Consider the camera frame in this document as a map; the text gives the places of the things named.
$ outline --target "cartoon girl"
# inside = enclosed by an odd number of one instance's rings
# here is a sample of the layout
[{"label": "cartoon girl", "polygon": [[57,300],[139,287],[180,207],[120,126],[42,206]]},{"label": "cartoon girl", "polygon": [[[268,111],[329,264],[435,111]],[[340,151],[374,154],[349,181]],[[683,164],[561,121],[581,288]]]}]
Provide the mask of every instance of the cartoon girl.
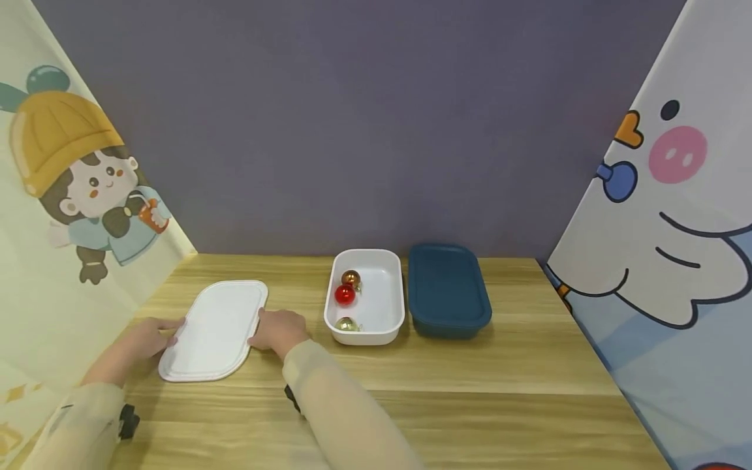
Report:
[{"label": "cartoon girl", "polygon": [[14,112],[11,150],[26,192],[53,218],[54,247],[76,246],[79,280],[107,277],[105,255],[123,266],[157,239],[172,217],[101,108],[67,92],[68,76],[43,65],[24,93],[0,83],[0,109]]}]

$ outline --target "gold ornament ball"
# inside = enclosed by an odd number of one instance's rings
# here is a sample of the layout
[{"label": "gold ornament ball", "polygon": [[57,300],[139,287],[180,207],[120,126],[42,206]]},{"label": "gold ornament ball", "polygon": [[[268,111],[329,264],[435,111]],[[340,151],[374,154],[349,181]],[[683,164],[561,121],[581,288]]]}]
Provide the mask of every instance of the gold ornament ball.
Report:
[{"label": "gold ornament ball", "polygon": [[355,290],[360,290],[360,274],[358,274],[358,271],[349,269],[343,273],[342,283],[350,284]]},{"label": "gold ornament ball", "polygon": [[343,332],[359,332],[360,327],[357,323],[355,323],[355,320],[353,320],[350,317],[342,317],[339,320],[337,320],[337,323],[335,323],[334,327],[340,331]]}]

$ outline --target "sleeve cuff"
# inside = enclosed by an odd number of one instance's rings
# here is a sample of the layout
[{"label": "sleeve cuff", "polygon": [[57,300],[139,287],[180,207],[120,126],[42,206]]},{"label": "sleeve cuff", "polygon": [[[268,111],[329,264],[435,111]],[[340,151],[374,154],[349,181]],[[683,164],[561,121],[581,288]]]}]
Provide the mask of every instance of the sleeve cuff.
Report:
[{"label": "sleeve cuff", "polygon": [[86,409],[91,417],[118,417],[125,404],[126,393],[114,384],[87,384],[73,389],[63,403]]},{"label": "sleeve cuff", "polygon": [[309,339],[298,344],[287,353],[282,367],[282,376],[288,385],[297,390],[301,376],[307,375],[309,368],[316,363],[316,358],[328,354],[326,350],[314,340]]}]

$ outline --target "red ornament ball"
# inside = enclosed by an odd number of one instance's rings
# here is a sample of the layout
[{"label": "red ornament ball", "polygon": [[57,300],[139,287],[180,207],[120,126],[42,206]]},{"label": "red ornament ball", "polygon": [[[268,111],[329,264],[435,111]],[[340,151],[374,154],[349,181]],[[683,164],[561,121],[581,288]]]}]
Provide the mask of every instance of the red ornament ball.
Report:
[{"label": "red ornament ball", "polygon": [[355,288],[350,284],[342,284],[334,291],[334,300],[339,305],[349,305],[355,302]]}]

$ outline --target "person's left hand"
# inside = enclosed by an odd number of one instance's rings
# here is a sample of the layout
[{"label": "person's left hand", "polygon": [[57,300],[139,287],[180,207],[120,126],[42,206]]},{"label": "person's left hand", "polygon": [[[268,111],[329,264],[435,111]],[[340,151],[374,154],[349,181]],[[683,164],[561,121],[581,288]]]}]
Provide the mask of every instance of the person's left hand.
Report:
[{"label": "person's left hand", "polygon": [[177,342],[172,335],[163,335],[168,329],[176,329],[185,323],[185,318],[167,320],[147,318],[124,332],[92,364],[81,385],[102,382],[122,387],[131,367],[141,359],[148,359]]},{"label": "person's left hand", "polygon": [[177,342],[177,338],[162,332],[180,328],[184,323],[185,317],[177,320],[149,317],[125,332],[117,345],[132,359],[148,359]]}]

